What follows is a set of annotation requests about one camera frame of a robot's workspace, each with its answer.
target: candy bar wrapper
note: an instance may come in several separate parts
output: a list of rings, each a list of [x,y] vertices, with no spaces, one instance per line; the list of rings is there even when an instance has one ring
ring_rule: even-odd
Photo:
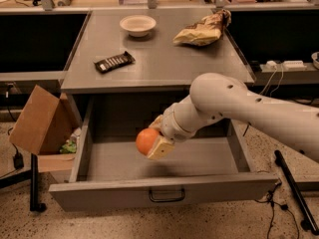
[[[193,25],[185,27],[173,38],[174,44],[205,46],[218,40],[231,22],[231,14],[220,10],[202,18]]]
[[[123,66],[129,65],[135,61],[135,58],[125,51],[123,54],[115,55],[112,57],[109,57],[105,60],[101,60],[97,63],[94,63],[96,65],[96,69],[100,73],[107,73],[111,70],[114,70],[116,68],[121,68]]]

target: electrical outlet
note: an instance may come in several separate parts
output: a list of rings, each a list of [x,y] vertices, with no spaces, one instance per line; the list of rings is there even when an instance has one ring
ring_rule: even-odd
[[[301,60],[285,61],[283,67],[287,71],[305,71],[307,69]]]
[[[21,94],[21,90],[17,86],[16,82],[8,82],[5,83],[5,85],[10,88],[9,93],[10,94]]]

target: snack bag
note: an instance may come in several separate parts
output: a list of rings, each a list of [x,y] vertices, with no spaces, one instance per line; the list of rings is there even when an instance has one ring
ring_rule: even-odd
[[[231,14],[220,10],[202,18],[193,25],[185,27],[174,38],[174,44],[205,46],[218,40],[225,27],[231,22]]]

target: cardboard box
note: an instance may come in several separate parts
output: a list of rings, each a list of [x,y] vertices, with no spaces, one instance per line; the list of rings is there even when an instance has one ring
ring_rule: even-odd
[[[9,140],[38,155],[39,172],[68,170],[75,155],[60,154],[59,150],[77,126],[66,95],[57,98],[36,86]]]

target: desk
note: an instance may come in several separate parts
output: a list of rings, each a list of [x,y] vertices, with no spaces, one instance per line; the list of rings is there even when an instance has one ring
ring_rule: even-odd
[[[145,14],[157,20],[156,28],[144,38],[133,38],[120,28],[128,15]],[[209,9],[184,8],[156,10],[109,9],[93,12],[79,48],[62,85],[67,94],[93,94],[140,88],[189,87],[203,73],[215,72],[253,84],[249,68],[242,63],[226,35],[201,48],[176,46],[173,37],[186,25],[211,14]],[[133,65],[101,75],[94,62],[131,53]]]
[[[154,17],[157,27],[145,38],[128,36],[119,23],[133,14]],[[69,183],[49,189],[64,210],[257,199],[273,186],[274,174],[255,172],[234,121],[205,128],[163,160],[152,162],[136,149],[139,130],[184,98],[198,75],[216,72],[253,83],[227,36],[201,48],[172,43],[183,27],[208,14],[198,8],[93,11],[61,88],[90,97]],[[125,50],[134,64],[103,75],[95,69],[94,62]]]

